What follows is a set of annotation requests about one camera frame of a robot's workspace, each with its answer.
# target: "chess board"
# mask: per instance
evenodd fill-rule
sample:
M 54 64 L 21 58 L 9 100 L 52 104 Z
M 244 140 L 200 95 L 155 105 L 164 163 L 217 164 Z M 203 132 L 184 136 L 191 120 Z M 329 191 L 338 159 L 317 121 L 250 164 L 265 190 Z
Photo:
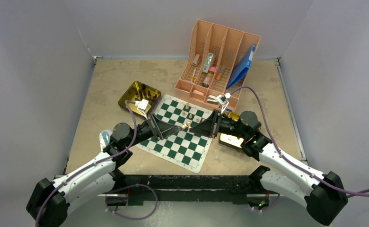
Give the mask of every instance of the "chess board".
M 189 104 L 189 109 L 186 109 L 185 105 L 186 102 L 183 100 L 164 95 L 154 113 L 159 119 L 178 126 L 182 126 L 186 122 L 191 122 L 190 125 L 195 126 L 212 113 L 210 110 L 193 104 Z M 137 147 L 168 162 L 198 173 L 211 143 L 212 138 L 191 133 L 188 129 L 184 129 L 164 140 L 148 139 L 138 144 Z

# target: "metal tin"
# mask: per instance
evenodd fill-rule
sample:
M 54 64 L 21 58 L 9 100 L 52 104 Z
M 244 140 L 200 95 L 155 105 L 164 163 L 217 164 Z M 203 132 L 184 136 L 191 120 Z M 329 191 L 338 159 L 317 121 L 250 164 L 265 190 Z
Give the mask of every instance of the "metal tin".
M 118 105 L 120 108 L 126 112 L 129 110 L 124 103 L 126 100 L 129 101 L 141 101 L 142 99 L 149 100 L 149 104 L 146 109 L 146 114 L 151 113 L 157 107 L 158 103 L 162 99 L 161 92 L 155 88 L 152 88 L 148 85 L 145 85 L 141 82 L 135 81 L 132 85 L 127 89 L 124 95 L 119 99 Z M 134 115 L 144 118 L 143 115 L 137 110 L 137 107 L 134 104 L 129 104 L 130 108 L 132 109 Z

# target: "white wall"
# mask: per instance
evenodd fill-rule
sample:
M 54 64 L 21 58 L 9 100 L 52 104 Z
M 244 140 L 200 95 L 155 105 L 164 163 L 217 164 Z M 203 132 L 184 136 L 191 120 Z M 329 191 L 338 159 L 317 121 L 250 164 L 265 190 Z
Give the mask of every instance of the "white wall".
M 186 58 L 197 19 L 261 35 L 258 58 L 282 56 L 312 0 L 66 0 L 91 53 Z
M 0 0 L 0 226 L 33 226 L 35 184 L 62 173 L 92 73 L 62 0 Z
M 314 1 L 281 67 L 308 162 L 369 188 L 369 0 Z M 334 226 L 369 226 L 369 198 Z

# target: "cable connector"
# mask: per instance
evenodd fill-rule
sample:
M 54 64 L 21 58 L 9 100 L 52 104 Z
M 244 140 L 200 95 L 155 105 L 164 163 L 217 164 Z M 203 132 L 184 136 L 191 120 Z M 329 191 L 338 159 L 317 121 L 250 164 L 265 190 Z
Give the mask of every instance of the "cable connector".
M 226 93 L 224 95 L 218 95 L 215 99 L 221 105 L 221 114 L 226 110 L 226 107 L 229 105 L 230 93 Z
M 135 105 L 137 106 L 137 110 L 141 115 L 143 115 L 147 119 L 146 109 L 149 101 L 147 99 L 142 99 L 141 101 L 135 101 Z

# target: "tabletop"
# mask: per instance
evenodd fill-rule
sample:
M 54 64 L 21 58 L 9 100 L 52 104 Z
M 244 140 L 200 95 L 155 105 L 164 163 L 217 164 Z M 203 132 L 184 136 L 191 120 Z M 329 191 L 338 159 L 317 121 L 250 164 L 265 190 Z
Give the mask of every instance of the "tabletop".
M 120 122 L 134 126 L 130 114 L 118 106 L 118 100 L 133 81 L 158 89 L 162 95 L 175 96 L 175 84 L 186 64 L 187 60 L 99 59 L 77 126 L 66 173 L 87 163 L 100 152 L 98 135 L 102 130 L 112 130 Z M 259 95 L 268 126 L 281 149 L 300 159 L 299 145 L 274 61 L 253 61 L 244 85 L 251 86 Z M 257 100 L 248 90 L 242 91 L 235 112 L 240 114 L 245 110 L 255 112 L 263 124 Z M 143 120 L 137 117 L 136 121 L 138 124 Z M 261 132 L 268 135 L 264 124 Z M 119 168 L 125 174 L 249 175 L 262 164 L 243 153 L 222 147 L 218 144 L 218 137 L 213 140 L 197 174 L 138 147 L 132 147 L 130 151 L 133 152 L 132 157 Z

